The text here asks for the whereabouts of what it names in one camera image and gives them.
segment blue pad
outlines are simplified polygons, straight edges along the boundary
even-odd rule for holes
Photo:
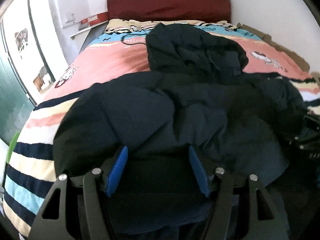
[[[211,194],[211,191],[209,189],[209,178],[202,166],[201,161],[199,160],[196,151],[192,146],[189,147],[189,162],[198,182],[200,192],[203,193],[205,197],[209,197]]]
[[[108,183],[106,189],[107,197],[111,197],[111,195],[116,192],[127,160],[128,148],[124,146],[108,175]]]

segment black clothing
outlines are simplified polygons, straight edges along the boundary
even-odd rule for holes
[[[199,194],[188,160],[188,146],[196,145],[226,170],[254,173],[265,185],[271,183],[288,166],[274,132],[301,130],[306,109],[299,92],[287,80],[244,75],[247,58],[234,41],[188,25],[165,27],[157,25],[146,39],[151,72],[94,84],[70,108],[53,143],[56,173],[82,175],[124,144],[129,159],[116,194]],[[183,36],[186,28],[196,29],[191,35],[196,41]],[[137,219],[136,227],[128,228],[116,215],[125,200],[108,202],[119,234],[165,228],[164,234],[174,235],[179,225],[201,222],[208,211],[207,200],[199,197],[178,224],[164,212],[162,220],[150,215],[149,227]],[[191,211],[199,205],[207,208]]]

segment striped blanket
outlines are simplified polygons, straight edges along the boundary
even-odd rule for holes
[[[148,71],[145,36],[157,23],[111,20],[105,33],[78,56],[31,113],[12,153],[5,181],[5,216],[20,237],[28,237],[33,220],[58,175],[54,170],[52,144],[64,115],[92,84],[107,82],[126,73]],[[310,111],[320,114],[318,85],[283,52],[226,22],[176,23],[191,24],[212,35],[237,41],[249,58],[245,72],[289,78]]]

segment blue stripe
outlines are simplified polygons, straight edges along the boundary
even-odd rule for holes
[[[29,226],[32,226],[33,220],[35,220],[36,215],[22,206],[20,203],[15,201],[6,191],[4,192],[4,200],[8,206],[15,212],[18,217],[25,221]]]
[[[25,157],[53,161],[52,144],[17,142],[14,152]]]
[[[71,94],[68,94],[68,95],[65,95],[63,97],[60,97],[60,98],[53,98],[53,99],[50,99],[48,101],[45,101],[45,102],[42,102],[40,103],[38,106],[35,107],[34,111],[36,110],[39,110],[41,108],[47,108],[47,107],[52,107],[52,106],[57,106],[63,102],[66,102],[66,101],[69,101],[71,99],[75,99],[75,98],[78,98],[79,96],[81,96],[81,94],[85,91],[86,89],[84,90],[81,90],[81,91],[77,91],[77,92],[74,92],[74,93],[71,93]]]
[[[261,39],[246,31],[246,30],[240,30],[237,29],[237,31],[226,31],[226,29],[222,26],[218,26],[218,25],[207,25],[207,26],[195,26],[194,27],[207,31],[207,32],[213,32],[213,33],[218,33],[218,34],[222,34],[222,35],[229,35],[229,36],[237,36],[237,37],[244,37],[247,39],[253,39],[253,40],[258,40],[261,41]],[[93,44],[97,44],[97,43],[105,43],[105,42],[112,42],[112,41],[121,41],[122,36],[128,35],[128,34],[138,34],[139,37],[145,37],[149,32],[151,32],[152,29],[148,29],[148,30],[142,30],[142,29],[138,29],[136,31],[132,31],[129,30],[125,33],[104,33],[102,34],[100,37],[96,38],[94,41],[92,41],[90,45]]]
[[[15,168],[8,165],[7,176],[10,177],[16,184],[21,187],[24,187],[31,193],[39,196],[40,198],[45,198],[50,188],[53,185],[53,182],[39,180],[32,176],[26,175],[17,171]]]
[[[307,107],[309,106],[316,107],[316,106],[320,106],[320,99],[316,99],[313,101],[304,101],[304,103],[306,104]]]
[[[24,206],[26,209],[30,210],[33,214],[37,214],[44,199],[38,197],[37,195],[31,193],[24,187],[16,184],[7,175],[5,179],[5,190],[7,193],[15,199],[19,204]]]

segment bed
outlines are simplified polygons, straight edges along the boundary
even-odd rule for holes
[[[316,81],[284,52],[230,24],[229,0],[107,0],[107,4],[111,20],[105,32],[80,53],[36,106],[12,153],[5,180],[4,211],[12,228],[22,236],[28,237],[58,175],[54,170],[52,143],[64,115],[92,84],[149,71],[145,36],[159,22],[194,25],[238,42],[249,58],[244,72],[290,79],[309,111],[320,114]]]

